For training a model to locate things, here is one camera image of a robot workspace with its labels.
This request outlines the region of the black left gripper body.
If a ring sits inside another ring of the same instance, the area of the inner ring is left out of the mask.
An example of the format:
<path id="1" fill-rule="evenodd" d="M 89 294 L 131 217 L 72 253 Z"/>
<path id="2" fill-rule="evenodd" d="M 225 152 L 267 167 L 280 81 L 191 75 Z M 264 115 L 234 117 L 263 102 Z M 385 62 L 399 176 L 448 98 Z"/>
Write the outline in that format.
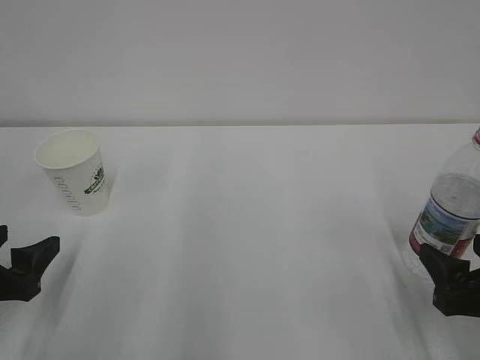
<path id="1" fill-rule="evenodd" d="M 41 291 L 38 274 L 17 271 L 1 266 L 0 301 L 29 302 Z"/>

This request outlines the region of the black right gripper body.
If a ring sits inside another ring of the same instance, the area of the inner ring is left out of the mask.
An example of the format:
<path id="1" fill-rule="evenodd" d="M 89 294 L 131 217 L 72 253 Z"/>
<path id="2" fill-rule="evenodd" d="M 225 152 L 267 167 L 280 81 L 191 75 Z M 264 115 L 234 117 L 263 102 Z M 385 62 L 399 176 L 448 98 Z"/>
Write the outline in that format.
<path id="1" fill-rule="evenodd" d="M 446 317 L 479 317 L 479 269 L 435 285 L 433 306 Z"/>

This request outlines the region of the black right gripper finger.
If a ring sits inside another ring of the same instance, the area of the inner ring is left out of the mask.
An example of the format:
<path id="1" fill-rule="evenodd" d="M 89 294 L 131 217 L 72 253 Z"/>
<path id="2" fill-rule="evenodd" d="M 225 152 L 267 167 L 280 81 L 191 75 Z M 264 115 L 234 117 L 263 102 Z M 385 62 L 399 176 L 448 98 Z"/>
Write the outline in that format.
<path id="1" fill-rule="evenodd" d="M 470 262 L 468 260 L 455 259 L 429 244 L 421 245 L 419 258 L 430 275 L 434 288 L 435 285 L 450 284 L 458 274 L 468 274 L 470 272 Z"/>
<path id="2" fill-rule="evenodd" d="M 475 238 L 473 239 L 472 249 L 474 253 L 480 257 L 480 234 L 476 234 Z"/>

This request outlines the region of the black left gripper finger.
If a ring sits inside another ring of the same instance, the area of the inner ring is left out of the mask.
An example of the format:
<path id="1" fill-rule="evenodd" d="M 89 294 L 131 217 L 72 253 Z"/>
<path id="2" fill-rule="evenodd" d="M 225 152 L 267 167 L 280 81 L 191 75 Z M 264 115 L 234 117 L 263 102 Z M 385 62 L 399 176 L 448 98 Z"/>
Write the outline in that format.
<path id="1" fill-rule="evenodd" d="M 60 238 L 51 236 L 27 247 L 10 249 L 11 269 L 22 291 L 41 288 L 41 278 L 60 251 Z"/>
<path id="2" fill-rule="evenodd" d="M 0 247 L 8 240 L 8 226 L 0 226 Z"/>

